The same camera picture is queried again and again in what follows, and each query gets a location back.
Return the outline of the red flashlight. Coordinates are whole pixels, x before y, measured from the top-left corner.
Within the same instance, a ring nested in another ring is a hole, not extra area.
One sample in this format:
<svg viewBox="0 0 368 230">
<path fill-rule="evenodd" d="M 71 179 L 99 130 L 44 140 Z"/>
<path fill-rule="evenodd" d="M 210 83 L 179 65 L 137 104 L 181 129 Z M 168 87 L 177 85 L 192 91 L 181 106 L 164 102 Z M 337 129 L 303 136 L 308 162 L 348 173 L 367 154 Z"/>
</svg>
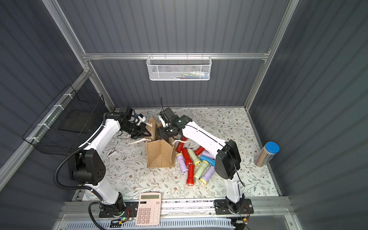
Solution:
<svg viewBox="0 0 368 230">
<path fill-rule="evenodd" d="M 191 163 L 188 165 L 188 176 L 187 176 L 187 181 L 186 184 L 188 186 L 193 186 L 194 185 L 194 169 L 195 166 Z"/>
<path fill-rule="evenodd" d="M 180 140 L 178 140 L 178 146 L 176 148 L 176 152 L 180 153 L 182 152 L 182 149 L 184 147 L 184 144 L 187 143 L 187 138 L 186 137 L 182 137 Z"/>
<path fill-rule="evenodd" d="M 198 156 L 200 155 L 205 149 L 203 147 L 199 147 L 198 149 L 195 150 L 195 154 Z"/>
<path fill-rule="evenodd" d="M 189 166 L 190 164 L 193 164 L 193 161 L 191 160 L 191 158 L 189 156 L 189 153 L 188 153 L 188 149 L 187 148 L 183 148 L 182 149 L 182 154 L 183 154 L 183 157 L 185 159 L 186 166 Z"/>
</svg>

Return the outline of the brown paper tote bag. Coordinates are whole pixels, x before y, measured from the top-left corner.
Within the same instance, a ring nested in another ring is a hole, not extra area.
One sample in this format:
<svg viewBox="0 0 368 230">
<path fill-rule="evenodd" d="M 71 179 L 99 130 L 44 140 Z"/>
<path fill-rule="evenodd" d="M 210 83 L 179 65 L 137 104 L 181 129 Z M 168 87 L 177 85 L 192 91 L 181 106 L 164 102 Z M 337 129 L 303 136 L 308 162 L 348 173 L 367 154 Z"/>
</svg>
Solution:
<svg viewBox="0 0 368 230">
<path fill-rule="evenodd" d="M 169 138 L 168 140 L 159 139 L 159 124 L 154 117 L 148 121 L 147 130 L 151 133 L 150 137 L 138 139 L 132 144 L 143 142 L 146 148 L 147 167 L 148 168 L 173 168 L 175 167 L 176 147 L 178 143 L 183 143 Z"/>
</svg>

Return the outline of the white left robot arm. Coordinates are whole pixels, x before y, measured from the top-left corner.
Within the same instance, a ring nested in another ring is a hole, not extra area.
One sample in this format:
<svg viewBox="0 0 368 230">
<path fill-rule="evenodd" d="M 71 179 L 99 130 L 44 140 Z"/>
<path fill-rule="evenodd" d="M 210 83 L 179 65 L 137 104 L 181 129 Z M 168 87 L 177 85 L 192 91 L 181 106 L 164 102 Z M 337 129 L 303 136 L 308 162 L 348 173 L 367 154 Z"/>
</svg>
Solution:
<svg viewBox="0 0 368 230">
<path fill-rule="evenodd" d="M 145 120 L 142 114 L 137 115 L 130 108 L 124 113 L 104 113 L 101 126 L 80 145 L 81 150 L 68 160 L 71 180 L 87 187 L 104 205 L 119 203 L 122 196 L 106 178 L 103 150 L 119 132 L 127 133 L 128 138 L 134 140 L 150 137 Z"/>
</svg>

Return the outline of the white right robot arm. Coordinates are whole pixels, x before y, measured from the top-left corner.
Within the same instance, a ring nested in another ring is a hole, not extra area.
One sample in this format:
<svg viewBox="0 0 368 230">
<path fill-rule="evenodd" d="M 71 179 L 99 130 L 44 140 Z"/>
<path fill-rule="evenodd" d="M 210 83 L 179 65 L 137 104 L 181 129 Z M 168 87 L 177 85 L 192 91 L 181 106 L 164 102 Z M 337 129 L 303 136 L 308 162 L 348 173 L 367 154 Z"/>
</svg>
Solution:
<svg viewBox="0 0 368 230">
<path fill-rule="evenodd" d="M 229 204 L 238 205 L 244 198 L 240 191 L 241 179 L 238 174 L 241 157 L 236 142 L 221 140 L 205 131 L 188 116 L 159 113 L 163 125 L 161 133 L 174 137 L 178 134 L 196 142 L 215 157 L 215 172 L 224 179 L 226 199 Z"/>
</svg>

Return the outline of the purple flashlight left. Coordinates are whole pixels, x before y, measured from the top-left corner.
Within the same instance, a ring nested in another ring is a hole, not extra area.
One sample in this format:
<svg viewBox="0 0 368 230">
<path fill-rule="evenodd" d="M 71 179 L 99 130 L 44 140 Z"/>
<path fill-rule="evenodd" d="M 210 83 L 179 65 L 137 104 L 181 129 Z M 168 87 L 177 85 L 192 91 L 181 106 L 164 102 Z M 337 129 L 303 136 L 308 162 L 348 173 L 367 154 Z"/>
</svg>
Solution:
<svg viewBox="0 0 368 230">
<path fill-rule="evenodd" d="M 185 158 L 183 157 L 183 154 L 182 153 L 177 153 L 176 154 L 176 159 L 177 159 L 177 161 L 179 163 L 181 172 L 183 174 L 186 173 L 186 172 L 188 172 L 188 168 L 186 166 L 186 162 L 185 162 Z"/>
</svg>

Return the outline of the purple flashlight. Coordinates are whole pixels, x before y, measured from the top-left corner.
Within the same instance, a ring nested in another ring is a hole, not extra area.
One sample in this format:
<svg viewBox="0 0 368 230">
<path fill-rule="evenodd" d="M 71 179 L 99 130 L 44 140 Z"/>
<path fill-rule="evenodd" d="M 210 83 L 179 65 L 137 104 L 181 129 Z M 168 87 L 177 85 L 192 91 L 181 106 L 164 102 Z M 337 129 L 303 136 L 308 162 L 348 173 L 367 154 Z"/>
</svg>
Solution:
<svg viewBox="0 0 368 230">
<path fill-rule="evenodd" d="M 186 172 L 188 172 L 188 168 L 186 166 L 186 162 L 185 162 L 185 158 L 183 157 L 183 154 L 182 153 L 177 153 L 176 154 L 176 159 L 177 159 L 177 161 L 179 163 L 181 172 L 183 174 L 186 173 Z"/>
<path fill-rule="evenodd" d="M 206 173 L 200 178 L 200 182 L 203 185 L 207 185 L 209 182 L 209 179 L 212 177 L 212 175 L 215 173 L 215 167 L 214 166 L 210 166 L 208 168 L 208 170 L 206 171 Z"/>
</svg>

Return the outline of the green flashlight upper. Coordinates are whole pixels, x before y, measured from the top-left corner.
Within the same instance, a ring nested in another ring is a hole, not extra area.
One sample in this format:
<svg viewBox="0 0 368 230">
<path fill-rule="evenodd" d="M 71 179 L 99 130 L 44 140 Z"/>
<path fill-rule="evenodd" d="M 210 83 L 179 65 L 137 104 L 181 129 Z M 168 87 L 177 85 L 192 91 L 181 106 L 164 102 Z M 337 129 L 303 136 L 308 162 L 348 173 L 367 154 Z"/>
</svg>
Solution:
<svg viewBox="0 0 368 230">
<path fill-rule="evenodd" d="M 195 152 L 192 149 L 188 149 L 187 151 L 188 151 L 189 157 L 192 160 L 193 164 L 195 166 L 201 165 L 201 160 L 198 158 Z"/>
</svg>

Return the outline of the green flashlight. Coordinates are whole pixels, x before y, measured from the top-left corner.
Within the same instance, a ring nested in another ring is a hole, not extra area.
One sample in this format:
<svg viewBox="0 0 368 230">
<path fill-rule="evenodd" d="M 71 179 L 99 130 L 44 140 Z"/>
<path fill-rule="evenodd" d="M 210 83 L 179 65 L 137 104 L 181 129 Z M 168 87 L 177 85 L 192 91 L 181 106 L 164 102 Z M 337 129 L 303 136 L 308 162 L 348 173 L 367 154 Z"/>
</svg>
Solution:
<svg viewBox="0 0 368 230">
<path fill-rule="evenodd" d="M 209 167 L 209 162 L 206 160 L 203 160 L 201 162 L 201 164 L 199 165 L 199 167 L 197 168 L 195 174 L 194 174 L 194 178 L 196 180 L 199 180 L 201 178 L 201 176 L 203 175 L 204 171 Z"/>
<path fill-rule="evenodd" d="M 187 151 L 188 151 L 189 157 L 192 160 L 193 164 L 195 166 L 201 165 L 201 160 L 198 158 L 195 152 L 192 149 L 188 149 Z"/>
</svg>

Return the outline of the green flashlight lower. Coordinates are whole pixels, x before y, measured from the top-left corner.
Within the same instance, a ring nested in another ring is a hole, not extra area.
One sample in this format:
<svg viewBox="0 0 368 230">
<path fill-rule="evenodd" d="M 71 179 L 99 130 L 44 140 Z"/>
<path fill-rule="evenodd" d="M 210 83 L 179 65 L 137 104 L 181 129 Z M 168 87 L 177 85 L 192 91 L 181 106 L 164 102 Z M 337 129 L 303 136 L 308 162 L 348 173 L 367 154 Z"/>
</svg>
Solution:
<svg viewBox="0 0 368 230">
<path fill-rule="evenodd" d="M 194 174 L 194 178 L 196 180 L 199 180 L 201 178 L 201 176 L 203 175 L 204 171 L 209 167 L 209 162 L 206 160 L 203 160 L 201 162 L 201 164 L 199 165 L 199 167 L 197 168 L 195 174 Z"/>
</svg>

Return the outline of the red flashlight bottom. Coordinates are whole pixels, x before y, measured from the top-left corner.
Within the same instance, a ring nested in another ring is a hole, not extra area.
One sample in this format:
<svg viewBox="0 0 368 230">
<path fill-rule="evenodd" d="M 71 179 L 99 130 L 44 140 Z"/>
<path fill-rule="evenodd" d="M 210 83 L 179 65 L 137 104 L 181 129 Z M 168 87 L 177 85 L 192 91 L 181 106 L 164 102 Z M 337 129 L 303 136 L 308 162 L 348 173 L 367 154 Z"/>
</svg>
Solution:
<svg viewBox="0 0 368 230">
<path fill-rule="evenodd" d="M 191 163 L 188 165 L 188 176 L 187 176 L 187 181 L 186 184 L 188 186 L 193 186 L 194 185 L 194 169 L 195 166 Z"/>
</svg>

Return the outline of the blue flashlight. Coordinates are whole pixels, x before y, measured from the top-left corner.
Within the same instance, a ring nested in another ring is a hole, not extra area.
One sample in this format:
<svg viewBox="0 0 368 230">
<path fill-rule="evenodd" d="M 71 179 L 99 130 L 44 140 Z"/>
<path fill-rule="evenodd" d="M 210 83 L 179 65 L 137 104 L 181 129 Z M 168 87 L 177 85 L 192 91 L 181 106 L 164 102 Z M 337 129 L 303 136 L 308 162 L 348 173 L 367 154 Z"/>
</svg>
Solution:
<svg viewBox="0 0 368 230">
<path fill-rule="evenodd" d="M 207 156 L 201 155 L 200 160 L 208 162 L 211 166 L 215 167 L 216 161 L 212 158 L 209 158 Z"/>
</svg>

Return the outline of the markers in white basket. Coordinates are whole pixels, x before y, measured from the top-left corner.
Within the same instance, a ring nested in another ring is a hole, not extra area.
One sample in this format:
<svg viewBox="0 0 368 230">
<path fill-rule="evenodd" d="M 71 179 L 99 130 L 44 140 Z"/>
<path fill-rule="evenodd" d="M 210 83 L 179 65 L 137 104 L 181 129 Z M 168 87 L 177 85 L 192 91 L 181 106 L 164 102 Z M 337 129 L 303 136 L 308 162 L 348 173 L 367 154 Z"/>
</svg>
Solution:
<svg viewBox="0 0 368 230">
<path fill-rule="evenodd" d="M 209 80 L 210 73 L 204 71 L 191 71 L 191 72 L 177 73 L 171 77 L 180 80 Z"/>
</svg>

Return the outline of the pink calculator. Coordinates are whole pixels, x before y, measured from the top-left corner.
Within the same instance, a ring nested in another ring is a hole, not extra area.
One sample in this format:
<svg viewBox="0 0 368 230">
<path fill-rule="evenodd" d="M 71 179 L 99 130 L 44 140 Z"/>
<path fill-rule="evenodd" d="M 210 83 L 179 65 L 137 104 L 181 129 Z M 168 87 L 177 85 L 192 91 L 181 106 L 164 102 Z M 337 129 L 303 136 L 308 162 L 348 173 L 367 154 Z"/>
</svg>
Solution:
<svg viewBox="0 0 368 230">
<path fill-rule="evenodd" d="M 136 216 L 137 226 L 158 226 L 161 218 L 162 195 L 159 192 L 140 194 Z"/>
</svg>

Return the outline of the blue-lidded cylinder container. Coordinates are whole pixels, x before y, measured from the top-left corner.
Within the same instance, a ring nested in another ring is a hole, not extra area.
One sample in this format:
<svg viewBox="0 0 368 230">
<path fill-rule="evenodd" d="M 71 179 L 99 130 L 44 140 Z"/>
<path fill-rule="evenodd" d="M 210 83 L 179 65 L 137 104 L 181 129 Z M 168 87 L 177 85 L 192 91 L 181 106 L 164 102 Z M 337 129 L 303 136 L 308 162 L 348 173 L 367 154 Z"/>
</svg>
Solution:
<svg viewBox="0 0 368 230">
<path fill-rule="evenodd" d="M 257 167 L 265 166 L 277 153 L 280 147 L 273 141 L 267 142 L 264 147 L 255 155 L 254 164 Z"/>
</svg>

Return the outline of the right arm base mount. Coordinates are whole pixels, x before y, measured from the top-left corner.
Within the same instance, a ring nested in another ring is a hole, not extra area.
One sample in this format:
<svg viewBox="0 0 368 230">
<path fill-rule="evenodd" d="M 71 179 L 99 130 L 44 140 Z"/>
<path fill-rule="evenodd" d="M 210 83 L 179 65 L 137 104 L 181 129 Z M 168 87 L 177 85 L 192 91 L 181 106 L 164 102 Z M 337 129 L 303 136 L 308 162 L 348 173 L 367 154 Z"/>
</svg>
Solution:
<svg viewBox="0 0 368 230">
<path fill-rule="evenodd" d="M 254 214 L 252 201 L 248 198 L 241 198 L 238 203 L 234 203 L 227 199 L 216 199 L 213 202 L 213 205 L 215 207 L 215 212 L 217 215 Z"/>
</svg>

